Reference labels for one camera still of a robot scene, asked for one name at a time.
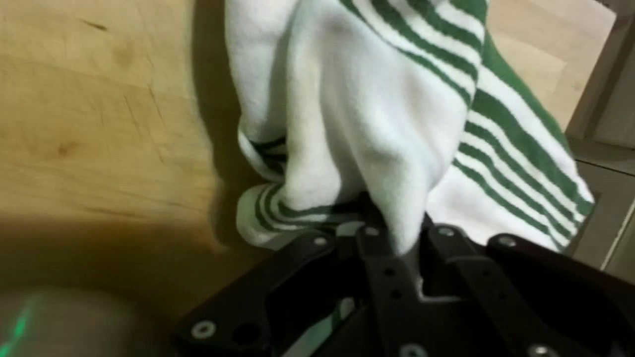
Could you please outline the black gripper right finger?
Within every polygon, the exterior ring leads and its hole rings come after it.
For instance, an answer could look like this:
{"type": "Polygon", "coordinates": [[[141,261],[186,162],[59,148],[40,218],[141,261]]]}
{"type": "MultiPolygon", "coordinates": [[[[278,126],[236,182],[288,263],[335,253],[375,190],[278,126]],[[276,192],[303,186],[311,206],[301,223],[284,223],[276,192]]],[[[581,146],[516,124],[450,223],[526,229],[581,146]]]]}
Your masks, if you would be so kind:
{"type": "Polygon", "coordinates": [[[421,233],[426,297],[474,309],[490,357],[635,357],[635,285],[514,233],[484,245],[460,227],[421,233]]]}

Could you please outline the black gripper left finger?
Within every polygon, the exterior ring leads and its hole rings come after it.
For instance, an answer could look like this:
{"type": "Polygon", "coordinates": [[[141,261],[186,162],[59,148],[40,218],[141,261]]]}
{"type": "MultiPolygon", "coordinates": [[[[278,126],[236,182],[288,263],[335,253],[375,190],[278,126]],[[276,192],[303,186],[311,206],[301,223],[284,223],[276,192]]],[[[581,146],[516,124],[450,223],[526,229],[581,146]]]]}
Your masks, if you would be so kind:
{"type": "Polygon", "coordinates": [[[172,344],[178,357],[327,357],[363,279],[353,237],[301,233],[192,307],[172,344]]]}

